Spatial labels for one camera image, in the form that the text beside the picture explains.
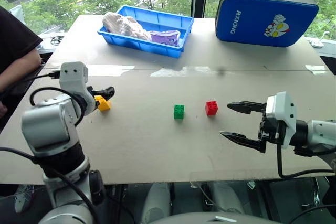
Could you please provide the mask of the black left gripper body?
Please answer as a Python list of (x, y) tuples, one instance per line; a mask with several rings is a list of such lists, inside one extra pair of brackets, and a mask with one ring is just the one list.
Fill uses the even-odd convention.
[(92, 86), (88, 86), (87, 91), (92, 95), (93, 98), (95, 98), (97, 95), (101, 95), (101, 91), (94, 90)]

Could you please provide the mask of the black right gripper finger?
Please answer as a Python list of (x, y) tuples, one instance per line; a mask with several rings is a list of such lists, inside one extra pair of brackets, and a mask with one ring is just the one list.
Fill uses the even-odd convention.
[(227, 104), (227, 107), (243, 114), (251, 114), (251, 112), (263, 113), (266, 109), (266, 103), (257, 103), (250, 101), (231, 102)]
[(252, 149), (257, 150), (261, 153), (265, 153), (265, 151), (266, 151), (266, 142), (265, 141), (251, 140), (251, 139), (247, 138), (245, 135), (238, 134), (238, 133), (233, 133), (233, 132), (220, 131), (219, 133), (223, 137), (227, 138), (228, 140), (230, 140), (230, 141), (232, 141), (232, 142), (234, 142), (238, 145), (248, 147), (248, 148), (252, 148)]

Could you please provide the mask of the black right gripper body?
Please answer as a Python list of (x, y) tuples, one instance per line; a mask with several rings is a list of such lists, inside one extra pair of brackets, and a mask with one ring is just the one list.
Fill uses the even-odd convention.
[(284, 121), (268, 119), (266, 109), (261, 108), (262, 119), (259, 124), (258, 139), (261, 146), (266, 146), (267, 142), (283, 145), (285, 139), (286, 124)]

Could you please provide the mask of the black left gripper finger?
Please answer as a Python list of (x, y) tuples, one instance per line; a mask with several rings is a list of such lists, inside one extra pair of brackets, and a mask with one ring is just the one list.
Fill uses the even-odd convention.
[(115, 94), (114, 87), (107, 87), (105, 89), (99, 90), (98, 95), (102, 96), (106, 101), (109, 101)]

